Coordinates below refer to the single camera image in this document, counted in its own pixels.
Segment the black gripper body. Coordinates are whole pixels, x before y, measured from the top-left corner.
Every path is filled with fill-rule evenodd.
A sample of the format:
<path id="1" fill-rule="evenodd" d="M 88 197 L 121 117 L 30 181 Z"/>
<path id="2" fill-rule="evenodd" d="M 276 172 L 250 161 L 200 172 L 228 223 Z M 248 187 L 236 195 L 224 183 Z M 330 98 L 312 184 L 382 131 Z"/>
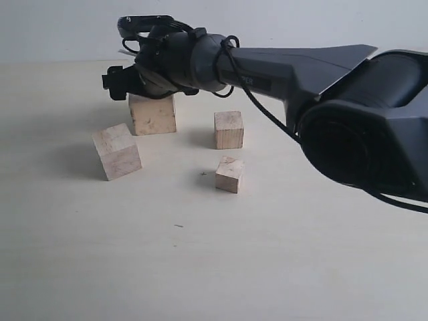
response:
<path id="1" fill-rule="evenodd" d="M 189 78 L 194 46 L 195 40 L 186 31 L 165 25 L 151 27 L 134 61 L 146 97 L 161 99 L 178 92 L 187 96 L 197 94 Z"/>

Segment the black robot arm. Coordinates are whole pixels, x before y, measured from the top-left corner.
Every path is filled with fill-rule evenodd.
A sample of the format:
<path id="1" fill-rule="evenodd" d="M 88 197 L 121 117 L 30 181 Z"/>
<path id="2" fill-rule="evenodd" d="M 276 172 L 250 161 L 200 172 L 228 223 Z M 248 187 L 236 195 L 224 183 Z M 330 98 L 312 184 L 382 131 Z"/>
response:
<path id="1" fill-rule="evenodd" d="M 151 27 L 132 66 L 102 76 L 113 100 L 241 88 L 286 105 L 279 127 L 311 165 L 376 198 L 427 200 L 427 54 L 370 45 L 245 48 L 235 36 Z"/>

